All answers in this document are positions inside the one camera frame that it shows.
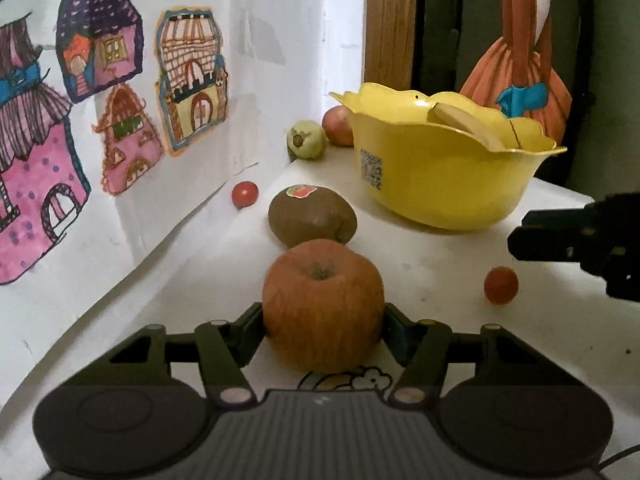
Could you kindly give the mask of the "green guava fruit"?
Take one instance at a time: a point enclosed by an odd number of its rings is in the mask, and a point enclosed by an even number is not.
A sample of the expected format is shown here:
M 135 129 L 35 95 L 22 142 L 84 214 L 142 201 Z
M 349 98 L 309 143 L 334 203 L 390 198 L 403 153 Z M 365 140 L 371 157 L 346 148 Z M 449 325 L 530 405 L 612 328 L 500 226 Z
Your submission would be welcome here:
M 313 120 L 299 120 L 286 135 L 288 149 L 296 158 L 318 159 L 326 152 L 326 130 Z

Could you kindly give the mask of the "red apple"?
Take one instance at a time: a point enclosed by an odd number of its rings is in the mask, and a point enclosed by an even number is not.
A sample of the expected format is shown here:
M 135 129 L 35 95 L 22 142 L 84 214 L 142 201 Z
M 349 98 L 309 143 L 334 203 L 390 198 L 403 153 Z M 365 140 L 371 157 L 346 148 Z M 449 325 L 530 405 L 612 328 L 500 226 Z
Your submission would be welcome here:
M 330 108 L 322 118 L 322 128 L 330 143 L 342 148 L 352 148 L 354 137 L 348 122 L 348 110 L 343 105 Z
M 380 339 L 384 307 L 378 268 L 333 240 L 290 249 L 262 286 L 271 348 L 306 372 L 332 374 L 363 363 Z

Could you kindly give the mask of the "brown wooden frame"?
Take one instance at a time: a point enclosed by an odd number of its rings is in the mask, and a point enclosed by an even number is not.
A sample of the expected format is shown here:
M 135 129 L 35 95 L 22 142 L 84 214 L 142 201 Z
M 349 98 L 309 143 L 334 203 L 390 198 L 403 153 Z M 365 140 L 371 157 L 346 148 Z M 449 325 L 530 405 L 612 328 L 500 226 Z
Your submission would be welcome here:
M 416 0 L 366 0 L 365 82 L 407 90 L 411 84 Z

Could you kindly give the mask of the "girl with bubblegum painting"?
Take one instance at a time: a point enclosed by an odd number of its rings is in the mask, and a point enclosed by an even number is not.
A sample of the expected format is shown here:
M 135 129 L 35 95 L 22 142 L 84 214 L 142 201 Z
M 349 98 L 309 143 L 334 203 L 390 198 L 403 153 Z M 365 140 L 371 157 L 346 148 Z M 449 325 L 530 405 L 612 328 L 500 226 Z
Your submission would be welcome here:
M 538 177 L 601 198 L 639 187 L 639 0 L 416 0 L 413 88 L 539 122 Z

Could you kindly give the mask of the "banana in bowl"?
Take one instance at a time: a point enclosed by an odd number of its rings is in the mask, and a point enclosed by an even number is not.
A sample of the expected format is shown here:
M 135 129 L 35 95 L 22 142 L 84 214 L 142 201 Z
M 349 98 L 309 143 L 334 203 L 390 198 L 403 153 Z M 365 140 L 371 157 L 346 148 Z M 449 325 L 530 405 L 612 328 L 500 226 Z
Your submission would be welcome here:
M 432 112 L 434 116 L 445 125 L 457 128 L 474 136 L 488 151 L 498 152 L 506 148 L 501 140 L 492 134 L 488 127 L 461 108 L 446 103 L 436 103 L 432 107 Z

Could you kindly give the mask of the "brown kiwi with sticker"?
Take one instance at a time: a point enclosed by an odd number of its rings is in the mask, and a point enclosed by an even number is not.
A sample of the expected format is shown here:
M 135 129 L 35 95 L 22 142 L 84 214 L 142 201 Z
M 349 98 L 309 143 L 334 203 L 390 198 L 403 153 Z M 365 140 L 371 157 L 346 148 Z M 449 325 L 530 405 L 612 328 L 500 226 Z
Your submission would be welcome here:
M 358 228 L 356 212 L 347 200 L 330 188 L 312 184 L 290 185 L 274 196 L 268 223 L 287 248 L 317 238 L 346 244 Z

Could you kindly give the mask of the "paper sheet with house drawings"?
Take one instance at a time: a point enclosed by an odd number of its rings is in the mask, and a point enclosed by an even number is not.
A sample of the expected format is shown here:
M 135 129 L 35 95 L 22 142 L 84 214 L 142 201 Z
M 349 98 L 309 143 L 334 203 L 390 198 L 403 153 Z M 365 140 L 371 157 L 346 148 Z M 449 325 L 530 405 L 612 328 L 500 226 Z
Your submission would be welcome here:
M 2 0 L 1 381 L 256 158 L 242 0 Z

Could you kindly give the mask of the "yellow plastic fruit bowl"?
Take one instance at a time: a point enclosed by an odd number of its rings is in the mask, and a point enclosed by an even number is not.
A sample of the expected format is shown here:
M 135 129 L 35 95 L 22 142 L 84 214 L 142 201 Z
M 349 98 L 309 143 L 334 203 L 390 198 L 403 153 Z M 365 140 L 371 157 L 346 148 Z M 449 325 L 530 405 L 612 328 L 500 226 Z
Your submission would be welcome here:
M 485 229 L 505 219 L 539 166 L 564 151 L 536 120 L 507 118 L 457 92 L 427 96 L 366 82 L 334 98 L 348 110 L 363 187 L 396 214 L 437 229 Z M 436 103 L 473 115 L 506 148 L 488 151 L 445 125 L 432 112 Z

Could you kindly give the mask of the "red apple behind bowl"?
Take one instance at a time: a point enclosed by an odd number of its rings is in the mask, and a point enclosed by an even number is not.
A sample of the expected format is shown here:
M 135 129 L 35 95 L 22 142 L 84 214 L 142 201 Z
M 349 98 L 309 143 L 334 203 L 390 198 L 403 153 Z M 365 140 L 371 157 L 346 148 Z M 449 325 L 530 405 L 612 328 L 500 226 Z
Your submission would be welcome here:
M 330 108 L 322 118 L 322 128 L 330 143 L 342 148 L 352 148 L 354 137 L 348 122 L 348 110 L 343 105 Z

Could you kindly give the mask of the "small red cherry tomato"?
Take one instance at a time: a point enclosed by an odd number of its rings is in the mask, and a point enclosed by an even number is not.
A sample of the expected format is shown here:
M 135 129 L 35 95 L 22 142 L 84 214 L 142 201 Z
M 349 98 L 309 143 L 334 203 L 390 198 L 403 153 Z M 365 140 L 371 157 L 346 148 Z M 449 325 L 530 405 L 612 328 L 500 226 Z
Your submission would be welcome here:
M 236 209 L 253 206 L 259 197 L 259 188 L 252 181 L 241 181 L 232 188 L 231 199 Z

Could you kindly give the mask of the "cartoon sticker on table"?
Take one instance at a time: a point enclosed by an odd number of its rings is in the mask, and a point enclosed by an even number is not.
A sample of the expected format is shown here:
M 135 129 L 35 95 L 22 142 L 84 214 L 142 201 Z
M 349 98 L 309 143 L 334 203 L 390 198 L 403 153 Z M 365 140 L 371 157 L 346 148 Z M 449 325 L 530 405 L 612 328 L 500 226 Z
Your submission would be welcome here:
M 393 385 L 391 374 L 377 366 L 359 365 L 352 370 L 334 374 L 307 373 L 298 383 L 297 390 L 356 391 L 376 390 L 386 392 Z

